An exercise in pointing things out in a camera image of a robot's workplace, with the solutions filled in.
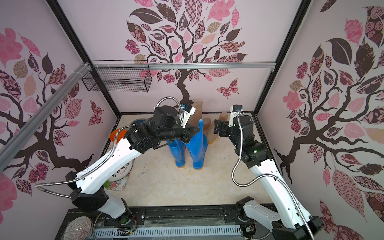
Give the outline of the tall beige rain boot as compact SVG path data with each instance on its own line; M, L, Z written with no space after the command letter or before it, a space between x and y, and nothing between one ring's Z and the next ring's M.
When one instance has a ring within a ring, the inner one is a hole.
M192 104L192 106L195 108L195 112L193 115L190 116L188 123L192 126L198 127L199 126L199 120L203 120L203 130L207 130L212 121L210 118L204 118L203 117L203 102L197 101Z

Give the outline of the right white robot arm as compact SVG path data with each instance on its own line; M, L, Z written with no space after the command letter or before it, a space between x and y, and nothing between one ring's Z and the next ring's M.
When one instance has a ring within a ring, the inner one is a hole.
M321 219L311 215L288 187L268 149L255 139L250 117L232 114L229 121L215 120L214 133L234 145L238 155L235 166L244 163L256 175L249 184L235 185L245 188L262 183L276 208L271 210L247 197L237 203L239 218L256 221L276 240L313 240L323 227Z

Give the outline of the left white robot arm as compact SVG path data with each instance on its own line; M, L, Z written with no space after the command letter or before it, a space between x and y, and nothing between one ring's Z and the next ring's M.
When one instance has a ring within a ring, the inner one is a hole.
M68 196L72 204L85 213L100 211L113 219L132 216L126 202L110 197L104 183L127 163L138 158L149 149L163 147L162 142L181 140L188 144L199 133L199 128L188 123L196 109L189 104L177 103L177 108L163 106L161 99L151 118L138 125L125 126L121 140L114 139L112 149L90 167L79 173L67 174L64 182L37 184L42 192L58 196L48 186L68 185L73 191Z

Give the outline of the blue rain boot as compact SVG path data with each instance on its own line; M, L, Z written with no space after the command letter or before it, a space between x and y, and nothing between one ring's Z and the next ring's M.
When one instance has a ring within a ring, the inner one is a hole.
M195 170L201 170L203 168L205 154L208 148L207 137L204 135L204 120L200 119L198 125L200 129L199 133L193 136L188 144L185 144L193 160L193 168Z
M183 168L185 166L185 149L186 146L180 140L168 141L168 146L171 151L172 156L175 159L175 164L178 168Z

